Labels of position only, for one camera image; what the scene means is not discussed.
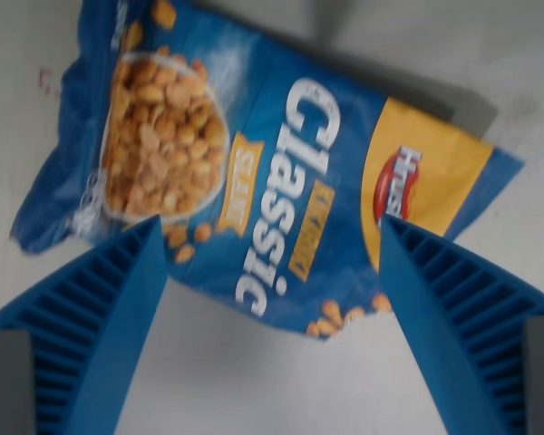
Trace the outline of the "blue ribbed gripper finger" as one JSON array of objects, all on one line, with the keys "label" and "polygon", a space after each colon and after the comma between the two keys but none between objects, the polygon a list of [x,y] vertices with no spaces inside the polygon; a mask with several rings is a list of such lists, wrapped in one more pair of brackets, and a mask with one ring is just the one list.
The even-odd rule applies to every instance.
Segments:
[{"label": "blue ribbed gripper finger", "polygon": [[167,277],[152,217],[0,309],[0,331],[30,335],[38,433],[114,433]]},{"label": "blue ribbed gripper finger", "polygon": [[526,434],[523,331],[544,293],[397,217],[381,227],[379,280],[450,434]]}]

